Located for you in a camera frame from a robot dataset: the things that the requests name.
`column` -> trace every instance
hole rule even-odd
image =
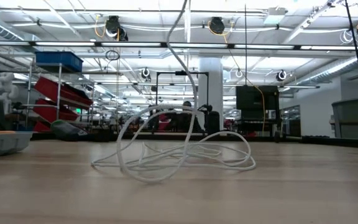
[[[208,104],[213,107],[213,111],[220,114],[220,126],[223,130],[223,66],[221,58],[217,57],[200,57],[199,72],[209,72],[209,96]],[[207,102],[207,77],[198,75],[198,106]],[[198,121],[204,128],[204,116],[199,115]]]

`gray tray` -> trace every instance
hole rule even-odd
[[[29,146],[32,133],[0,134],[0,156],[19,152]]]

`white robot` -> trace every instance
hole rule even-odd
[[[4,103],[4,114],[11,112],[11,100],[19,96],[18,87],[12,84],[14,78],[11,72],[2,73],[0,76],[0,100]]]

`storage bin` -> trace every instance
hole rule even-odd
[[[49,72],[58,73],[60,63],[62,72],[82,72],[83,61],[73,52],[36,52],[35,62]]]
[[[29,145],[32,133],[0,134],[0,156],[19,152]]]
[[[47,98],[57,102],[58,83],[47,78],[40,77],[34,88]],[[80,90],[73,91],[72,87],[62,85],[60,88],[60,103],[81,109],[89,109],[93,103],[92,100],[90,100],[85,94],[79,94],[78,91]]]
[[[44,99],[38,99],[35,102],[36,105],[56,105],[56,103],[44,100]],[[52,123],[56,121],[56,110],[57,108],[54,107],[34,107],[33,111],[39,114],[43,119],[48,121],[49,123]],[[75,121],[77,119],[78,115],[71,110],[65,108],[64,106],[60,105],[59,109],[59,119],[66,120],[66,121]]]

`coiled cable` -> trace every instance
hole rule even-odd
[[[125,175],[128,175],[129,177],[132,177],[136,180],[145,182],[145,183],[157,183],[161,182],[163,180],[169,179],[173,175],[175,175],[180,167],[214,167],[214,168],[220,168],[220,169],[226,169],[226,170],[238,170],[238,171],[245,171],[245,170],[251,170],[256,167],[256,162],[251,156],[251,148],[248,144],[248,142],[244,139],[243,136],[240,134],[230,132],[230,131],[221,131],[212,135],[207,136],[206,138],[202,139],[199,142],[196,143],[189,143],[191,133],[193,130],[193,126],[195,123],[195,117],[197,113],[197,92],[196,92],[196,85],[194,83],[194,79],[191,77],[190,72],[186,65],[183,63],[183,61],[180,59],[180,57],[176,54],[176,52],[172,49],[170,45],[170,36],[172,32],[175,30],[175,27],[179,23],[180,18],[182,17],[185,8],[186,8],[187,0],[184,1],[183,7],[181,9],[181,13],[179,14],[178,18],[176,19],[174,25],[170,29],[168,35],[167,35],[167,46],[169,50],[172,52],[173,56],[179,61],[181,66],[184,68],[189,81],[193,87],[193,94],[195,96],[194,101],[195,105],[194,108],[188,107],[188,106],[177,106],[177,105],[158,105],[158,106],[151,106],[149,108],[146,108],[142,110],[140,113],[138,113],[135,116],[132,116],[129,118],[124,126],[122,127],[118,138],[117,138],[117,151],[112,153],[109,156],[106,156],[102,159],[98,159],[92,162],[92,166],[99,166],[99,167],[120,167],[122,172]],[[187,132],[185,143],[180,146],[174,146],[169,147],[165,149],[152,149],[150,146],[147,146],[146,144],[143,144],[141,155],[139,159],[134,159],[130,161],[124,161],[124,158],[122,157],[122,151],[127,149],[135,140],[136,137],[139,135],[139,133],[143,130],[143,128],[147,125],[150,120],[152,120],[154,117],[159,116],[161,114],[168,114],[168,113],[176,113],[176,111],[169,110],[171,108],[178,108],[182,109],[182,113],[191,114],[191,121],[190,121],[190,127],[189,131]],[[160,110],[160,112],[153,114],[151,117],[148,118],[148,120],[137,130],[134,137],[131,139],[129,144],[122,147],[121,146],[121,140],[122,137],[126,131],[126,129],[129,127],[129,125],[138,117],[142,116],[142,114],[153,111],[153,110]],[[246,151],[233,149],[227,146],[223,146],[220,144],[215,143],[206,143],[208,139],[220,135],[220,134],[231,134],[238,136],[243,142],[245,147],[247,148]],[[234,152],[237,152],[238,154],[244,155],[243,157],[237,158],[237,159],[229,159],[229,160],[222,160],[218,159],[217,157],[220,155],[219,151],[215,149],[208,149],[207,147],[219,147],[222,149],[228,149],[232,150]],[[197,150],[194,149],[202,149],[203,152],[197,152]],[[150,154],[146,156],[146,150],[157,152],[156,154]],[[116,156],[117,162],[106,162],[105,160],[112,158]],[[166,163],[166,159],[176,159],[174,163]],[[187,162],[189,158],[198,158],[202,159],[202,161],[210,161],[209,163],[202,163],[198,161],[195,163],[192,161],[192,163]],[[138,174],[138,171],[154,171],[154,170],[161,170],[166,169],[169,167],[173,167],[174,169],[171,170],[168,174],[165,174],[161,177],[142,177]]]

